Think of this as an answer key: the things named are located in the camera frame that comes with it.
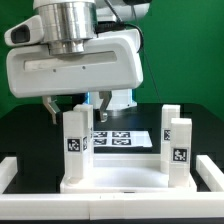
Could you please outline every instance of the white block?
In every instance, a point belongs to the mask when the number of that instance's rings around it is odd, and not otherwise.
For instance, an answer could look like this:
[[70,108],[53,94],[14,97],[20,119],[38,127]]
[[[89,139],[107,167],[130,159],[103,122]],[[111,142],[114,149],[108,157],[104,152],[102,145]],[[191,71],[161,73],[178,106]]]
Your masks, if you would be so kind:
[[180,105],[164,105],[162,108],[162,128],[171,128],[171,119],[180,117]]
[[224,174],[208,156],[197,156],[196,170],[212,192],[224,191]]
[[63,114],[65,176],[67,178],[82,179],[88,175],[87,121],[86,112],[69,111]]
[[169,187],[189,186],[191,132],[191,119],[172,119]]
[[161,124],[161,172],[169,173],[171,119],[180,117],[179,105],[164,105]]
[[88,104],[77,105],[73,109],[76,112],[87,113],[87,140],[88,140],[88,151],[89,151],[89,168],[93,168],[93,156],[94,156],[94,144],[93,144],[93,106]]
[[0,164],[0,194],[2,194],[17,173],[17,160],[7,157]]

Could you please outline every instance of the cable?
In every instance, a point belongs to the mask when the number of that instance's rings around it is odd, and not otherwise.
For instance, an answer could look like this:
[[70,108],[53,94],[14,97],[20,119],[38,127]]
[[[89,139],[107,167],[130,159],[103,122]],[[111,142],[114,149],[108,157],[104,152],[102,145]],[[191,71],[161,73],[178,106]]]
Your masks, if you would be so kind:
[[[135,7],[134,6],[132,6],[132,12],[134,14],[135,21],[138,24],[138,19],[137,19],[137,15],[136,15],[136,11],[135,11]],[[148,54],[147,54],[147,52],[145,51],[144,48],[143,48],[143,54],[144,54],[144,57],[146,59],[147,68],[148,68],[149,74],[151,76],[151,79],[152,79],[152,82],[153,82],[154,89],[156,91],[156,95],[157,95],[158,101],[159,101],[160,104],[162,104],[162,99],[160,97],[159,89],[158,89],[158,86],[157,86],[156,80],[155,80],[155,76],[154,76],[154,73],[153,73],[152,68],[151,68],[151,64],[150,64],[150,61],[149,61],[149,56],[148,56]]]
[[122,22],[122,19],[120,16],[117,14],[116,10],[114,9],[113,5],[111,4],[110,0],[104,0],[107,6],[110,8],[110,10],[113,12],[113,14],[117,17],[117,20],[119,23]]

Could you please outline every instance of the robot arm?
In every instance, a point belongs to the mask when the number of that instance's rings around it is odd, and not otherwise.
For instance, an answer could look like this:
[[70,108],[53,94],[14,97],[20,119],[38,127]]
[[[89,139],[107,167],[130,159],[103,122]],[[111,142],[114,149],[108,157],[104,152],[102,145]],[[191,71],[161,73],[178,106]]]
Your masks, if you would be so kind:
[[[111,16],[105,2],[34,0],[37,15],[5,33],[6,43],[18,47],[7,57],[9,86],[16,97],[42,96],[54,115],[58,110],[50,96],[134,89],[141,84],[139,32],[95,32],[100,15]],[[143,4],[144,14],[149,2],[113,0],[113,5],[122,11]]]

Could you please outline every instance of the white platform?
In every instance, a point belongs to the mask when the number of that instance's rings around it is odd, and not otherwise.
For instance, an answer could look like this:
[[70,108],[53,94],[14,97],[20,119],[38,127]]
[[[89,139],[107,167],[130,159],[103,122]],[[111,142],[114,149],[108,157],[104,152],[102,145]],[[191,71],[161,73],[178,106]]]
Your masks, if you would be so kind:
[[160,155],[98,154],[91,175],[84,179],[64,178],[61,193],[145,193],[194,191],[192,177],[188,187],[169,188],[169,177],[160,171]]
[[[98,155],[95,166],[110,167],[138,165],[145,170],[150,160],[156,167],[159,155],[141,156]],[[97,220],[97,219],[153,219],[153,218],[215,218],[224,217],[224,192],[192,192],[173,189],[172,192],[93,193],[93,194],[26,194],[0,195],[0,220]]]

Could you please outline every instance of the black and white marker sheet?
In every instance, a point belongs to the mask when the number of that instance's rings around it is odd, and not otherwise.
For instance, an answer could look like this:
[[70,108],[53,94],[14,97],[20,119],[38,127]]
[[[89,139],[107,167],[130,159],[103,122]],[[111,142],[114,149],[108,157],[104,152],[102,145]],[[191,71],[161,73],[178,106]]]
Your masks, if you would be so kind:
[[147,131],[95,131],[94,147],[152,147]]

